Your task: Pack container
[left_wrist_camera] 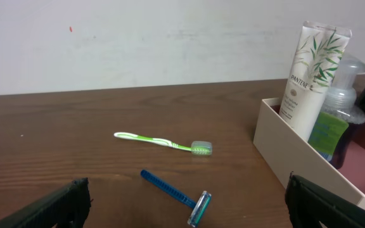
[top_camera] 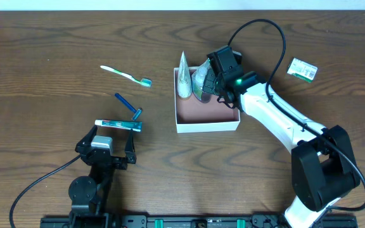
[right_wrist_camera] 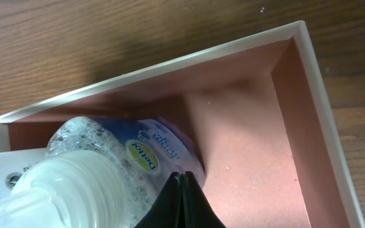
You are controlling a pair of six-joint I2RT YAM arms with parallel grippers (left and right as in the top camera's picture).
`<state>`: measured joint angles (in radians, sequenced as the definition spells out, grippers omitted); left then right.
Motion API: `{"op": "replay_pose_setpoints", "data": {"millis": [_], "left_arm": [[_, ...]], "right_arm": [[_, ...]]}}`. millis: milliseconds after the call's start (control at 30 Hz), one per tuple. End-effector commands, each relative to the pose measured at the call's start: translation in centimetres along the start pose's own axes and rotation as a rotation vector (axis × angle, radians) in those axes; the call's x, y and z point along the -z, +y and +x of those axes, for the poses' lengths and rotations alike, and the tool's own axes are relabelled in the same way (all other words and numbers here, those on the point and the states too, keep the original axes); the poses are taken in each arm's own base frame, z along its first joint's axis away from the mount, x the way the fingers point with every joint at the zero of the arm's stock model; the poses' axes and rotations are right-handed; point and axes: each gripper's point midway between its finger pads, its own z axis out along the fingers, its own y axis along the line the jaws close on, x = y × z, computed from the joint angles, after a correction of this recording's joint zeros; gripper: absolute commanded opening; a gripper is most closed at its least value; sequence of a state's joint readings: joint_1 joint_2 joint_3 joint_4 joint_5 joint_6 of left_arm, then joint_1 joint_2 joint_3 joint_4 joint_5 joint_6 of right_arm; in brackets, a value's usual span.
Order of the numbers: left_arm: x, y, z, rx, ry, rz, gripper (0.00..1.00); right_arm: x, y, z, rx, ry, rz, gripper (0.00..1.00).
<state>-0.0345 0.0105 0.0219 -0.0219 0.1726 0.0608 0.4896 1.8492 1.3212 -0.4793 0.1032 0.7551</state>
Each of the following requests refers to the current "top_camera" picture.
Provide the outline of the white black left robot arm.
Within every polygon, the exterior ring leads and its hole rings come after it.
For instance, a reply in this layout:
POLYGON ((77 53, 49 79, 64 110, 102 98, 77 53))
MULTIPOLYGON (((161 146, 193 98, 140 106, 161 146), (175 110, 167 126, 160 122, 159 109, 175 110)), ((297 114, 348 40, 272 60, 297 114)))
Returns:
POLYGON ((125 170, 136 163, 134 131, 130 130, 125 145, 125 156, 113 155, 111 137, 97 135, 97 126, 76 144, 75 152, 88 166, 87 176, 72 181, 68 195, 72 200, 69 227, 120 227, 119 216, 105 211, 116 170, 125 170))

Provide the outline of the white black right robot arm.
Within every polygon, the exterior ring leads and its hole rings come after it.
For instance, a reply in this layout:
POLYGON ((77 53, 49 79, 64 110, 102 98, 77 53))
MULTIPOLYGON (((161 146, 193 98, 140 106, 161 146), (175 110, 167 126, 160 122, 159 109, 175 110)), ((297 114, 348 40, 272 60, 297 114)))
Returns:
POLYGON ((281 99, 256 72, 245 73, 242 56, 229 46, 207 55, 203 91, 219 103, 258 120, 291 154, 296 194, 284 218, 290 227, 313 227, 329 208, 361 183, 347 132, 314 122, 281 99))

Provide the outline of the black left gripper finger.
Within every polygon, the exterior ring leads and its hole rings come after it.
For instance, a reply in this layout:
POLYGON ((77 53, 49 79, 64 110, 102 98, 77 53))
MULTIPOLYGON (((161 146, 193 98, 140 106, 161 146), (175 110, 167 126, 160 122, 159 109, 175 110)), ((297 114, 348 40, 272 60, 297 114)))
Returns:
POLYGON ((91 130, 76 144, 75 151, 80 155, 86 155, 91 151, 91 143, 96 136, 98 127, 94 125, 91 130))
POLYGON ((136 152, 134 147, 134 131, 129 131, 129 136, 127 138, 127 142, 125 144, 125 157, 128 163, 135 164, 136 163, 136 152))

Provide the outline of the white pink-lined box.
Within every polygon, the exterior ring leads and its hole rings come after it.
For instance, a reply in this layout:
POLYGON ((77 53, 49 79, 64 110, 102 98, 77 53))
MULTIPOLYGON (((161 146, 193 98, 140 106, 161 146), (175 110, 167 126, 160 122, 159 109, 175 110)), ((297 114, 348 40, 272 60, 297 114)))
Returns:
POLYGON ((240 124, 240 112, 217 102, 211 95, 202 103, 195 95, 182 99, 177 93, 178 68, 174 68, 174 107, 177 133, 235 131, 240 124))

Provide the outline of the teal white toothpaste tube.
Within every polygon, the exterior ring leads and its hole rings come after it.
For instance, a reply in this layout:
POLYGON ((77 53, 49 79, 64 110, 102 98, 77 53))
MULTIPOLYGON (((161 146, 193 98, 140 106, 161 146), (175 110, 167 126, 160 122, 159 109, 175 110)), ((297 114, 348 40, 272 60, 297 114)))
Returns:
POLYGON ((94 121, 94 124, 100 127, 111 127, 123 130, 133 130, 136 132, 141 132, 142 130, 142 122, 97 119, 94 121))

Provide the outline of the green white soap box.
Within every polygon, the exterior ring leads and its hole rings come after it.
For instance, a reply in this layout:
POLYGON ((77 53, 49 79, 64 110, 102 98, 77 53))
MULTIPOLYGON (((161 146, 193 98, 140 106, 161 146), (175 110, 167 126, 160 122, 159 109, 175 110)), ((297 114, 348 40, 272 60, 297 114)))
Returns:
POLYGON ((300 59, 293 58, 287 69, 287 74, 311 83, 314 80, 317 70, 318 68, 316 66, 300 59))

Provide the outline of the white Pantene tube gold cap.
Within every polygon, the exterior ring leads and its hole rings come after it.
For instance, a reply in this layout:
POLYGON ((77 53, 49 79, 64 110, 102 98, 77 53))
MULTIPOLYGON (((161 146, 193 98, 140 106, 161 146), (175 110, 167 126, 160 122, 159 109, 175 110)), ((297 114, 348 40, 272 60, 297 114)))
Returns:
POLYGON ((185 53, 182 52, 179 62, 177 76, 177 93, 181 99, 188 99, 192 94, 192 82, 189 72, 188 62, 186 61, 185 53))

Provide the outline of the clear foam pump bottle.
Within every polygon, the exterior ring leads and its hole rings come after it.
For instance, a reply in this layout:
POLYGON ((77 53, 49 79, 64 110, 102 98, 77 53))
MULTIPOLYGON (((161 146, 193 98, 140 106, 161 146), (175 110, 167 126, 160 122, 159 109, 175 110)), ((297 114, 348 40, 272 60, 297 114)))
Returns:
POLYGON ((196 71, 191 76, 192 92, 195 95, 196 99, 202 103, 208 103, 211 98, 211 94, 203 92, 203 85, 209 68, 209 61, 206 60, 196 69, 196 71))

